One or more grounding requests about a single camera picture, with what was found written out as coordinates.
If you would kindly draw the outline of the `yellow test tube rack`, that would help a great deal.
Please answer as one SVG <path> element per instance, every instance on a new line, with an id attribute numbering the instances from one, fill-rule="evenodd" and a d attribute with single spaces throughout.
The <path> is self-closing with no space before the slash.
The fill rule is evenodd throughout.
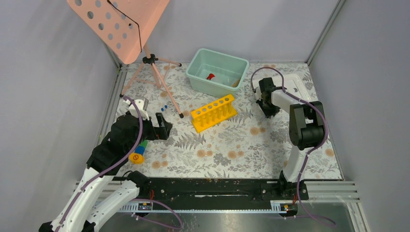
<path id="1" fill-rule="evenodd" d="M 196 132 L 201 133 L 204 130 L 237 115 L 237 111 L 232 105 L 234 100 L 234 96 L 229 94 L 191 111 L 191 123 Z"/>

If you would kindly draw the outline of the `white wash bottle red cap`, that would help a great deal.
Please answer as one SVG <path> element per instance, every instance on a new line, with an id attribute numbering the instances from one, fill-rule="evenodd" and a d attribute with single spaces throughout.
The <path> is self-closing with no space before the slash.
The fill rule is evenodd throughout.
<path id="1" fill-rule="evenodd" d="M 206 78 L 206 80 L 212 81 L 212 82 L 216 82 L 216 83 L 220 83 L 221 79 L 219 76 L 215 76 L 213 73 L 210 73 L 208 75 L 208 77 Z"/>

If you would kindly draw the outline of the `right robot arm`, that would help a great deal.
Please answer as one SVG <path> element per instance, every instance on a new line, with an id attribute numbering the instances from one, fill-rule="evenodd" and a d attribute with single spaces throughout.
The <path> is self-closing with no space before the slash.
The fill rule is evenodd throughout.
<path id="1" fill-rule="evenodd" d="M 275 84 L 272 77 L 252 81 L 256 103 L 267 118 L 275 116 L 280 110 L 289 114 L 289 139 L 292 143 L 288 164 L 281 177 L 284 182 L 277 186 L 278 195 L 289 199 L 296 193 L 297 180 L 302 180 L 306 157 L 310 148 L 318 148 L 327 139 L 323 104 L 320 101 L 306 101 L 295 93 L 297 86 L 289 88 L 284 83 Z"/>

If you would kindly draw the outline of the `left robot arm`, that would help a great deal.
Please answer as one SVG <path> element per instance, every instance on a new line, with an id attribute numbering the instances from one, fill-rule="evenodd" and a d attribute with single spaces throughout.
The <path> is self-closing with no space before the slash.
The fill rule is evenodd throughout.
<path id="1" fill-rule="evenodd" d="M 159 123 L 152 125 L 130 112 L 117 118 L 110 132 L 96 146 L 87 161 L 82 179 L 70 201 L 59 216 L 43 223 L 41 232 L 97 232 L 117 210 L 133 198 L 143 199 L 149 195 L 150 179 L 133 171 L 119 190 L 99 205 L 98 197 L 114 179 L 119 169 L 128 161 L 129 155 L 146 140 L 167 140 L 173 125 L 161 113 L 156 113 Z"/>

